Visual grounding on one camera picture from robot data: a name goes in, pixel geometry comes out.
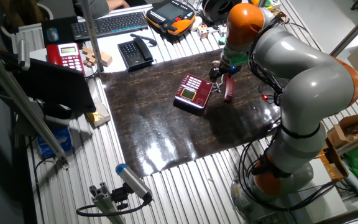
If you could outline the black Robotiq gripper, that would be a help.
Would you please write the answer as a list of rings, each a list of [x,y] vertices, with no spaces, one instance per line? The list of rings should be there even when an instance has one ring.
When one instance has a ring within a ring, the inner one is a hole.
[[[240,66],[232,66],[227,65],[220,60],[212,61],[212,68],[209,72],[209,79],[212,82],[216,82],[216,80],[221,77],[221,83],[225,83],[226,81],[226,74],[229,75],[229,78],[238,72],[240,72]]]

